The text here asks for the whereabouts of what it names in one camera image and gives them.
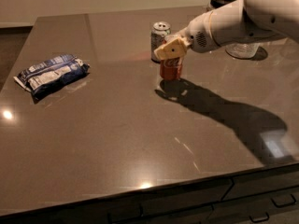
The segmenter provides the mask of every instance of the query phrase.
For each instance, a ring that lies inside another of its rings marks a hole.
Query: snack package
[[[65,54],[21,71],[15,81],[38,100],[87,75],[90,66]]]

